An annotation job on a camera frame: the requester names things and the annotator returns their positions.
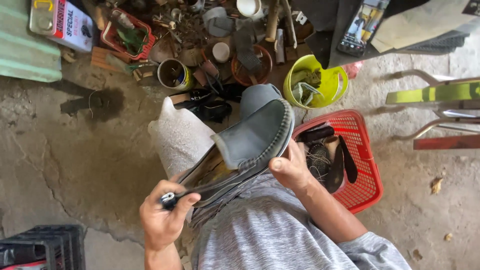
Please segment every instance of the green corrugated sheet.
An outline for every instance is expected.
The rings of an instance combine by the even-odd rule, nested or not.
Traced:
[[[0,75],[41,82],[61,79],[55,42],[28,28],[30,0],[0,0]]]

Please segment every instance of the striped grey fabric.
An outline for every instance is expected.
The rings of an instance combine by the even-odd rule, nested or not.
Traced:
[[[368,232],[336,245],[291,190],[271,175],[215,211],[200,228],[194,270],[400,269],[410,266],[388,240]]]

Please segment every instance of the phone screen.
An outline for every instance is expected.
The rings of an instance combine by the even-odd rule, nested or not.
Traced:
[[[340,45],[347,47],[348,51],[363,53],[389,2],[390,0],[363,0]]]

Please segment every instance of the black plastic crate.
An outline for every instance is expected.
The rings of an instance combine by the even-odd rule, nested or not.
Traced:
[[[83,229],[79,225],[41,225],[0,245],[15,249],[15,264],[46,259],[48,270],[84,270]]]

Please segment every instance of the dry leaf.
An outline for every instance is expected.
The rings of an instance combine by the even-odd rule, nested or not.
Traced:
[[[420,254],[420,251],[418,249],[415,249],[413,251],[413,257],[416,259],[416,260],[421,260],[423,259],[423,256]]]
[[[452,239],[452,236],[453,236],[453,234],[451,234],[451,233],[446,234],[445,237],[444,237],[444,240],[445,241],[450,241]]]
[[[443,178],[436,178],[432,181],[432,194],[438,194],[438,192],[442,189],[443,180]]]

